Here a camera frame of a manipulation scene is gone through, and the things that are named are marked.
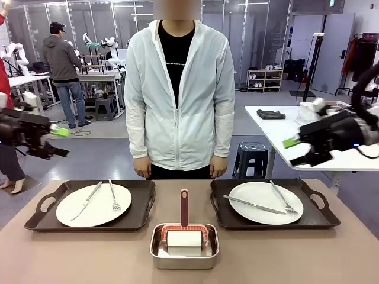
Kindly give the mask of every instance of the blue stool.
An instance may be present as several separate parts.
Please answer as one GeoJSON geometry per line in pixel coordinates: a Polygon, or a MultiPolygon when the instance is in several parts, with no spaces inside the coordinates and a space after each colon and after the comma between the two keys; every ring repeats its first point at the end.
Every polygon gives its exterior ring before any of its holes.
{"type": "Polygon", "coordinates": [[[268,163],[268,150],[259,142],[241,142],[238,146],[233,178],[264,179],[268,163]],[[248,168],[254,167],[254,176],[247,176],[248,168]]]}

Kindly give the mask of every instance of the fork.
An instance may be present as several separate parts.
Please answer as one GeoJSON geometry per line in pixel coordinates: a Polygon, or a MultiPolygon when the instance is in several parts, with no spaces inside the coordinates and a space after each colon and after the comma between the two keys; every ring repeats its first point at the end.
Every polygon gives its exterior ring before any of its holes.
{"type": "Polygon", "coordinates": [[[112,191],[112,195],[113,195],[113,211],[121,211],[121,206],[120,204],[117,203],[116,201],[116,197],[114,196],[114,191],[113,191],[113,184],[112,184],[112,180],[108,179],[109,181],[109,185],[111,186],[111,191],[112,191]]]}
{"type": "Polygon", "coordinates": [[[284,196],[282,195],[280,190],[277,188],[276,184],[274,184],[272,180],[270,180],[270,183],[272,187],[275,189],[275,191],[280,195],[280,197],[282,197],[283,201],[285,202],[285,210],[290,214],[297,214],[297,211],[293,207],[291,207],[290,204],[288,204],[287,200],[285,200],[284,196]]]}

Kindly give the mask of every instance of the beige shoe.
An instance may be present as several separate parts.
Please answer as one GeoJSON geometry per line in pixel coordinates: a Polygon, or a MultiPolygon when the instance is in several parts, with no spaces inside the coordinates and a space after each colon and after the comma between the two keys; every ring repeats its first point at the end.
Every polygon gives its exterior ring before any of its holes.
{"type": "Polygon", "coordinates": [[[2,185],[0,185],[0,189],[4,189],[7,187],[9,187],[9,179],[7,176],[5,176],[5,182],[2,185]]]}
{"type": "Polygon", "coordinates": [[[16,193],[19,193],[20,191],[22,191],[24,181],[25,181],[25,179],[21,179],[21,180],[16,181],[16,183],[14,185],[14,190],[11,192],[11,194],[16,194],[16,193]]]}

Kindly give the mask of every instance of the table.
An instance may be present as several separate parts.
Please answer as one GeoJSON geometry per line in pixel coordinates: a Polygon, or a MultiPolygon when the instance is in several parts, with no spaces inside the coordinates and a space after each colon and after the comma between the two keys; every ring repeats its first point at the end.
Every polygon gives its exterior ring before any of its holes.
{"type": "Polygon", "coordinates": [[[156,182],[147,225],[135,233],[36,233],[24,229],[38,201],[62,183],[48,184],[0,231],[4,284],[233,283],[366,284],[379,279],[379,242],[319,180],[341,225],[330,230],[227,231],[217,225],[210,181],[156,182]],[[190,220],[216,226],[220,254],[212,270],[159,270],[149,252],[153,228],[179,221],[179,194],[189,190],[190,220]]]}
{"type": "Polygon", "coordinates": [[[121,75],[122,73],[125,74],[125,72],[120,72],[120,71],[108,71],[107,74],[103,74],[102,72],[94,71],[94,70],[88,71],[87,75],[78,73],[78,77],[81,82],[105,82],[105,83],[112,82],[114,84],[114,90],[115,90],[115,96],[116,96],[116,102],[117,102],[117,112],[118,112],[118,114],[115,116],[115,119],[119,118],[124,113],[124,111],[120,107],[120,96],[118,94],[118,84],[117,84],[117,81],[119,81],[122,78],[122,75],[121,75]]]}
{"type": "Polygon", "coordinates": [[[41,115],[44,115],[44,111],[43,111],[43,107],[42,107],[42,102],[41,102],[41,97],[40,97],[40,91],[38,90],[38,86],[37,86],[37,82],[39,82],[41,84],[41,81],[42,80],[45,80],[47,79],[47,82],[49,84],[49,88],[50,88],[50,92],[52,94],[52,97],[53,97],[53,104],[56,103],[55,101],[55,97],[54,97],[54,94],[53,94],[53,90],[52,90],[52,85],[50,83],[50,77],[49,76],[19,76],[19,77],[10,77],[9,78],[9,84],[11,85],[11,88],[13,87],[18,87],[18,86],[21,86],[21,85],[25,85],[25,84],[28,84],[28,83],[32,83],[33,84],[33,89],[34,89],[34,94],[38,97],[38,108],[39,108],[39,111],[41,113],[41,115]]]}
{"type": "MultiPolygon", "coordinates": [[[[266,172],[266,178],[271,178],[272,169],[276,152],[283,158],[286,164],[295,170],[312,170],[312,171],[328,171],[333,172],[333,190],[337,191],[341,179],[341,172],[359,172],[359,171],[379,171],[379,159],[368,159],[360,155],[356,150],[348,151],[332,151],[333,160],[319,164],[315,167],[309,165],[301,165],[293,167],[290,160],[305,155],[310,150],[309,144],[300,144],[295,147],[285,149],[283,141],[294,137],[299,132],[301,126],[295,121],[299,106],[246,106],[246,112],[255,121],[262,130],[272,147],[269,152],[269,160],[266,172]],[[263,111],[280,111],[286,115],[285,120],[263,120],[257,114],[257,110],[263,111]]],[[[360,147],[364,153],[370,156],[377,156],[379,146],[377,144],[371,146],[360,147]]]]}

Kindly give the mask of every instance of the gray hoodie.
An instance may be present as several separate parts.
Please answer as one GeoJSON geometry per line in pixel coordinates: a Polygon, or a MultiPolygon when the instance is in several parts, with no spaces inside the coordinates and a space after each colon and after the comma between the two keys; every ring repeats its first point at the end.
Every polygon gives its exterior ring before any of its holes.
{"type": "Polygon", "coordinates": [[[78,78],[73,65],[81,68],[81,61],[72,46],[62,38],[51,35],[43,40],[42,59],[55,82],[73,82],[78,78]]]}

